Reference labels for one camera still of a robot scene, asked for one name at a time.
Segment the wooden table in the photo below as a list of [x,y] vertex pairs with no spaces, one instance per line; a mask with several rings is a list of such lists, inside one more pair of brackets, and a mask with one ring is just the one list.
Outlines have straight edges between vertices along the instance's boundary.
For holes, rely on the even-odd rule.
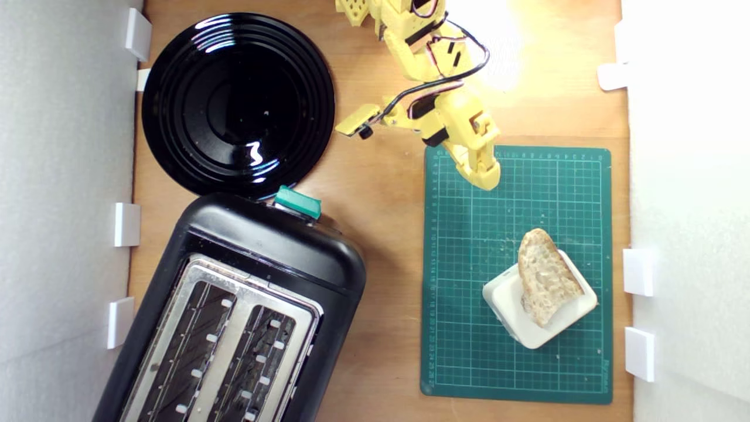
[[[452,0],[454,3],[466,0]],[[410,83],[401,78],[371,21],[352,28],[332,0],[145,0],[154,25],[151,60],[172,37],[215,14],[254,11],[281,18],[318,44],[334,76],[340,119]],[[422,298],[422,142],[408,131],[375,128],[367,141],[334,134],[298,186],[365,250],[367,287],[318,420],[632,420],[632,378],[624,370],[623,327],[631,304],[622,287],[621,249],[629,244],[628,125],[623,92],[602,92],[596,66],[614,60],[617,0],[493,0],[494,13],[462,25],[491,37],[496,67],[475,78],[503,136],[500,143],[605,147],[612,152],[614,401],[560,405],[426,397],[419,391]],[[136,124],[134,201],[142,208],[141,246],[132,254],[130,295],[139,303],[173,225],[195,196],[156,164]]]

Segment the white wall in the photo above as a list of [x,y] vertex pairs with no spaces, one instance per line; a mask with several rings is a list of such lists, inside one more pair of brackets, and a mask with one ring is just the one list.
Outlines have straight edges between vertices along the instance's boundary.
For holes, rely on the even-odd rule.
[[114,364],[107,303],[132,196],[143,0],[0,0],[0,420],[89,420]]
[[655,382],[635,420],[750,420],[750,26],[744,2],[623,0],[632,246],[656,250]]

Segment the small white plate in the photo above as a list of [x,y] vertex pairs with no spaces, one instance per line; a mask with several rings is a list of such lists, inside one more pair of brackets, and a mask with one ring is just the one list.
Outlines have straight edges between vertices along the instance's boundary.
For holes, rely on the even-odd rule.
[[538,326],[521,305],[524,286],[521,282],[521,275],[518,273],[518,264],[495,277],[482,289],[482,296],[495,312],[497,319],[524,347],[531,349],[541,347],[585,314],[594,310],[598,302],[596,293],[568,255],[559,249],[558,252],[582,287],[583,296],[576,297],[560,307],[544,328]]

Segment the grid lines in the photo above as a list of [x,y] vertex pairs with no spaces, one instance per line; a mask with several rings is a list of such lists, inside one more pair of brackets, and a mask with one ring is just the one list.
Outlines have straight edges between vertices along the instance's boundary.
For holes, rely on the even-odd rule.
[[[605,149],[498,146],[500,185],[471,186],[445,150],[425,154],[421,388],[487,399],[611,401],[611,175]],[[482,286],[544,228],[599,305],[536,350],[507,334]]]

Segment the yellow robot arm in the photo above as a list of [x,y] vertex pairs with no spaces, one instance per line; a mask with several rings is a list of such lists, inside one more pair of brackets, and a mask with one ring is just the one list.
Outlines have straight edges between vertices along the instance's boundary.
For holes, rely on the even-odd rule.
[[[336,126],[353,136],[372,135],[371,126],[406,128],[419,134],[428,146],[442,145],[456,163],[456,170],[479,188],[491,190],[500,181],[500,163],[494,157],[494,142],[500,135],[492,116],[479,97],[463,85],[462,77],[480,69],[466,49],[467,39],[477,42],[445,17],[445,0],[336,0],[354,26],[370,14],[376,31],[396,58],[403,75],[422,86],[384,98],[383,107],[365,104]],[[416,41],[427,38],[419,48]],[[406,94],[420,92],[411,105],[399,103]]]

